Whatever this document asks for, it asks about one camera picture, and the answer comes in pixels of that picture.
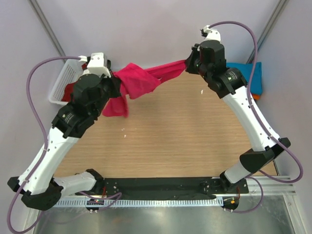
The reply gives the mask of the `pink t shirt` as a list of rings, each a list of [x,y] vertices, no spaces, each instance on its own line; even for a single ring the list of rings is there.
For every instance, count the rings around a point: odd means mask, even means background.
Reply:
[[[147,69],[143,69],[134,63],[129,63],[121,70],[113,72],[115,77],[121,80],[121,96],[110,99],[102,114],[105,117],[128,117],[127,96],[130,99],[136,99],[151,93],[161,84],[180,76],[185,69],[184,60]]]

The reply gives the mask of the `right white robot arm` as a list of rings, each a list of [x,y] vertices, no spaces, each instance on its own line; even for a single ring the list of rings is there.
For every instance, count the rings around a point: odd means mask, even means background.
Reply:
[[[235,113],[244,128],[251,148],[241,154],[239,161],[220,174],[220,188],[231,193],[242,179],[252,175],[278,157],[284,150],[280,146],[290,147],[288,138],[281,138],[275,131],[269,136],[263,130],[270,125],[262,114],[256,119],[251,108],[258,109],[256,103],[247,94],[247,81],[241,71],[226,65],[224,46],[217,40],[206,40],[192,47],[185,61],[186,72],[200,75],[208,87],[223,100]]]

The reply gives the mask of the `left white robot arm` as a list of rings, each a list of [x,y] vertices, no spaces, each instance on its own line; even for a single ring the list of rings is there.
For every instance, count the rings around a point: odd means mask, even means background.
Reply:
[[[64,196],[102,192],[104,178],[94,169],[68,177],[54,177],[54,173],[68,151],[97,121],[109,99],[121,96],[120,85],[120,79],[114,75],[85,74],[77,80],[71,100],[52,121],[47,143],[22,175],[7,182],[15,193],[22,195],[26,207],[47,211]]]

